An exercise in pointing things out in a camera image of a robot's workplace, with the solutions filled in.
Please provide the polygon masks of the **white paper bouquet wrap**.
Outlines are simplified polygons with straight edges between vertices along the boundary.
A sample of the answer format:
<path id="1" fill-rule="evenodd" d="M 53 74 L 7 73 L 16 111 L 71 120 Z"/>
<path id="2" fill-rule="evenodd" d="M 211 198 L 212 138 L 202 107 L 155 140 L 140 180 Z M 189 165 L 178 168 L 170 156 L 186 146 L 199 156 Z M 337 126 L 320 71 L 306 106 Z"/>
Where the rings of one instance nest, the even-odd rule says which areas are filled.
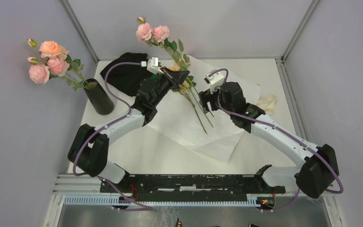
<path id="1" fill-rule="evenodd" d="M 190 75 L 196 82 L 195 88 L 187 90 L 190 98 L 178 92 L 168 92 L 156 107 L 158 112 L 148 126 L 187 149 L 227 161 L 243 130 L 236 127 L 221 110 L 204 114 L 197 103 L 197 93 L 209 89 L 204 81 L 206 75 L 226 68 L 226 65 L 214 66 L 192 56 L 190 62 Z"/>

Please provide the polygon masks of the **peach rose stem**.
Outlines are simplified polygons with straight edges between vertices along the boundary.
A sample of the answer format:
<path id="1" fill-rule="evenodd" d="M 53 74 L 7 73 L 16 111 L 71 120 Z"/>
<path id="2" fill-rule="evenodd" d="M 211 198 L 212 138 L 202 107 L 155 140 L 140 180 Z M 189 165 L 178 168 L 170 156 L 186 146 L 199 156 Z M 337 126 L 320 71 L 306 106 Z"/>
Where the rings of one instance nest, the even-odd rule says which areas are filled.
<path id="1" fill-rule="evenodd" d="M 55 41 L 45 41 L 42 42 L 41 44 L 39 44 L 37 41 L 35 41 L 34 39 L 27 39 L 27 44 L 31 47 L 37 50 L 37 56 L 33 56 L 36 57 L 38 59 L 40 58 L 52 58 L 52 57 L 63 57 L 66 58 L 67 56 L 69 56 L 71 58 L 71 56 L 69 55 L 68 50 L 58 44 Z"/>

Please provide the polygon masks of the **yellow rose stem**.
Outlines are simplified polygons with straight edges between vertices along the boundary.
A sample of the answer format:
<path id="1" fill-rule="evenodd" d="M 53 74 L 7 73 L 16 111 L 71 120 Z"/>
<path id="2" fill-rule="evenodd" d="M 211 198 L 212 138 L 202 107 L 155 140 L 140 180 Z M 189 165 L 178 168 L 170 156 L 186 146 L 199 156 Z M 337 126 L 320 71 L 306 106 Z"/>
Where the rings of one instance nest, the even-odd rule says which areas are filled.
<path id="1" fill-rule="evenodd" d="M 197 120 L 199 121 L 199 124 L 202 128 L 202 130 L 204 131 L 205 134 L 207 134 L 207 130 L 204 126 L 204 123 L 200 117 L 200 114 L 198 112 L 198 110 L 200 110 L 203 113 L 203 109 L 202 106 L 199 103 L 199 100 L 197 98 L 198 96 L 198 92 L 195 88 L 196 86 L 196 82 L 193 81 L 194 77 L 192 75 L 189 75 L 187 77 L 187 79 L 184 81 L 183 85 L 179 87 L 178 90 L 176 90 L 175 92 L 178 92 L 180 95 L 182 95 L 184 98 L 186 98 L 188 100 L 188 102 L 190 103 L 191 107 L 194 110 L 195 116 L 197 118 Z M 213 127 L 212 122 L 210 121 L 210 119 L 206 116 L 206 114 L 204 114 L 205 119 L 208 121 L 209 125 L 211 127 Z"/>

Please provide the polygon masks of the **pink rose stem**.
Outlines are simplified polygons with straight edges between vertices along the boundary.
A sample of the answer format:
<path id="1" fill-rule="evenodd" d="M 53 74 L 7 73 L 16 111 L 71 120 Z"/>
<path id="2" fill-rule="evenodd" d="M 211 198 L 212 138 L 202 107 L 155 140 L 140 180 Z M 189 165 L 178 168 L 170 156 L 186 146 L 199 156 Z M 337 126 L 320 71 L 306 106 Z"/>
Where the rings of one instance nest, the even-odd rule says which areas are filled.
<path id="1" fill-rule="evenodd" d="M 164 49 L 175 61 L 179 70 L 187 70 L 191 65 L 190 58 L 184 52 L 183 42 L 170 40 L 170 29 L 167 26 L 152 27 L 144 17 L 138 17 L 136 30 L 137 40 L 150 46 Z"/>

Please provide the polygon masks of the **cream printed ribbon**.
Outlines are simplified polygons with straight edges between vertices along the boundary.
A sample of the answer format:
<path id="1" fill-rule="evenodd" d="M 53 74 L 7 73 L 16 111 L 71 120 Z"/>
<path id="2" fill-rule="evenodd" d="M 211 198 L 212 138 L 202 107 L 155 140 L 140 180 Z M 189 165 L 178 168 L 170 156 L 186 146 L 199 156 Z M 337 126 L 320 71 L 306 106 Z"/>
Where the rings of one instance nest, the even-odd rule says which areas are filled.
<path id="1" fill-rule="evenodd" d="M 277 97 L 274 94 L 262 95 L 257 101 L 257 106 L 272 116 L 276 112 Z"/>

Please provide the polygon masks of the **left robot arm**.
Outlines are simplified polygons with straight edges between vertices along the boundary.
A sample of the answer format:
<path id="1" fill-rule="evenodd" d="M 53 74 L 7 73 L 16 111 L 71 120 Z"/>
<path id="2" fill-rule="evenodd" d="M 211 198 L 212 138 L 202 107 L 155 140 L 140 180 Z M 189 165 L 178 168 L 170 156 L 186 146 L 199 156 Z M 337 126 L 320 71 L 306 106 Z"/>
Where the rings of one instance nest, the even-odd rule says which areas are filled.
<path id="1" fill-rule="evenodd" d="M 68 160 L 85 174 L 112 182 L 111 186 L 117 192 L 127 191 L 130 181 L 125 176 L 128 172 L 108 161 L 109 147 L 129 132 L 151 122 L 157 114 L 157 105 L 170 90 L 180 87 L 189 74 L 188 70 L 173 71 L 162 67 L 157 79 L 142 80 L 134 104 L 122 117 L 101 126 L 83 124 L 79 127 Z"/>

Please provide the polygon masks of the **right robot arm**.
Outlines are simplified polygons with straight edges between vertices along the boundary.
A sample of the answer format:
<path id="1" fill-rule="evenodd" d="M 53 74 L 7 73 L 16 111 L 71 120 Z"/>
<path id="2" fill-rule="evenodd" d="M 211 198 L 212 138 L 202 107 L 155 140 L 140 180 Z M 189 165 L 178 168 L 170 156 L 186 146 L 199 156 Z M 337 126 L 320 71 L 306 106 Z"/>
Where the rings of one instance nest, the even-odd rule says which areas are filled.
<path id="1" fill-rule="evenodd" d="M 317 199 L 324 192 L 342 193 L 339 169 L 334 149 L 318 146 L 280 126 L 255 104 L 246 102 L 237 82 L 226 82 L 199 92 L 200 104 L 207 113 L 221 110 L 238 128 L 262 138 L 295 164 L 294 167 L 268 166 L 255 178 L 254 187 L 260 193 L 272 187 L 297 186 L 307 196 Z"/>

